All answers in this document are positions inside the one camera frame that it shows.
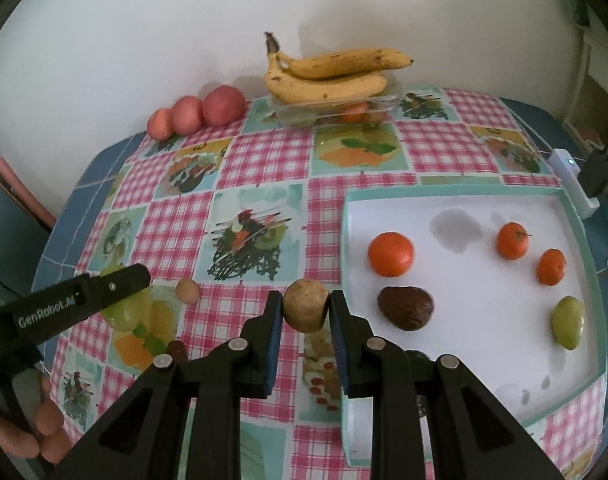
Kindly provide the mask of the person's left hand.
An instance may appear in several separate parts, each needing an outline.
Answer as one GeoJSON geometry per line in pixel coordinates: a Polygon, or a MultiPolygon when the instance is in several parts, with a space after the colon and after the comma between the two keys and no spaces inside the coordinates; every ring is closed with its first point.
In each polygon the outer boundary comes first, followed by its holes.
{"type": "Polygon", "coordinates": [[[62,411],[50,398],[50,378],[44,374],[40,375],[40,390],[42,400],[27,431],[0,415],[0,447],[19,458],[42,456],[46,462],[57,465],[69,453],[72,441],[63,428],[62,411]]]}

